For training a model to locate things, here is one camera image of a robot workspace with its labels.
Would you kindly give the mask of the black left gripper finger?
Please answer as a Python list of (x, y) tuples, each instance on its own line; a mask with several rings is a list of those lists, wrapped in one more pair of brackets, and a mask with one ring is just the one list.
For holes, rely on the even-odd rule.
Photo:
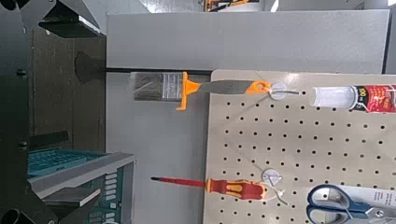
[(84, 224), (100, 196), (100, 189), (63, 188), (43, 202), (57, 216), (57, 224)]
[(38, 25), (63, 38), (101, 36), (100, 26), (83, 0), (54, 0), (54, 7)]

